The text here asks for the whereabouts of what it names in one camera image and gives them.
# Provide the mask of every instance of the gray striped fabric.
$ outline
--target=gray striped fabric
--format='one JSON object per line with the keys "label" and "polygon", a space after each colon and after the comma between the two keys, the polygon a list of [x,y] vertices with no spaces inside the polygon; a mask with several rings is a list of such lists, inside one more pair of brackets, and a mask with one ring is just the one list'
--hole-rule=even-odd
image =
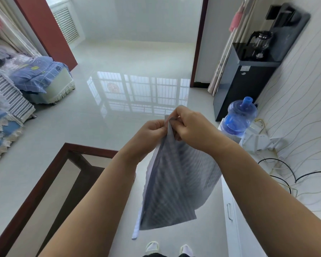
{"label": "gray striped fabric", "polygon": [[18,88],[0,75],[0,91],[9,103],[9,113],[23,124],[34,112],[34,106],[27,101]]}
{"label": "gray striped fabric", "polygon": [[140,230],[161,228],[196,219],[221,171],[208,154],[174,138],[171,125],[153,164],[143,199]]}

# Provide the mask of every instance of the white fabric edge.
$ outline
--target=white fabric edge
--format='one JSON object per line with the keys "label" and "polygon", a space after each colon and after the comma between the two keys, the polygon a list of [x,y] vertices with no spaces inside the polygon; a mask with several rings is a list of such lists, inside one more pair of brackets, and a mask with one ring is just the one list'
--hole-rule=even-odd
{"label": "white fabric edge", "polygon": [[145,195],[146,195],[146,190],[147,190],[147,186],[149,184],[150,181],[150,176],[151,176],[151,171],[153,168],[153,165],[155,163],[156,160],[156,156],[158,154],[159,148],[160,148],[160,144],[157,145],[157,147],[154,150],[154,153],[152,155],[152,158],[147,166],[147,170],[146,170],[146,181],[145,181],[145,185],[144,185],[144,191],[143,191],[143,201],[141,203],[141,207],[139,209],[138,212],[138,217],[137,217],[137,221],[136,221],[136,225],[134,226],[134,230],[133,230],[133,234],[132,234],[132,240],[135,240],[138,238],[139,235],[139,229],[140,229],[140,221],[141,221],[141,216],[142,216],[142,212],[143,212],[143,208],[144,208],[144,201],[145,201]]}

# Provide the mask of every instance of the label on dispenser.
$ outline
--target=label on dispenser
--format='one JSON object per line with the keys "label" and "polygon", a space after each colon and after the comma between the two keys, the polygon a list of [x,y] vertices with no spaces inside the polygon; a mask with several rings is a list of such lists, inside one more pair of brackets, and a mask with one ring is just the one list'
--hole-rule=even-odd
{"label": "label on dispenser", "polygon": [[251,66],[241,66],[240,71],[249,71],[250,68]]}

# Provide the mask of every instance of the kettle lid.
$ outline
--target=kettle lid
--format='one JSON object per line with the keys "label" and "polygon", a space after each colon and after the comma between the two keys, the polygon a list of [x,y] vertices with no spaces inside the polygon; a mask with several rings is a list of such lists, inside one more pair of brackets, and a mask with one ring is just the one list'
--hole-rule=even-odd
{"label": "kettle lid", "polygon": [[273,33],[268,30],[259,31],[258,37],[264,40],[268,40],[272,37]]}

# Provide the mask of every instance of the tile floor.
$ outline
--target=tile floor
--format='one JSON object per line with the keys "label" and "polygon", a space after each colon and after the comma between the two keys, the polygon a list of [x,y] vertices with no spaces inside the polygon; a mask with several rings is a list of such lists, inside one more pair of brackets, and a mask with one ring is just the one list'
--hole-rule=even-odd
{"label": "tile floor", "polygon": [[[76,90],[55,106],[38,106],[38,118],[26,123],[24,135],[0,160],[0,234],[64,142],[119,150],[145,121],[164,118],[179,104],[214,122],[213,97],[205,89],[189,89],[194,49],[192,43],[136,41],[85,41],[76,47]],[[197,220],[130,239],[147,160],[138,166],[111,256],[141,256],[151,240],[169,256],[184,243],[198,256],[227,256],[220,183]]]}

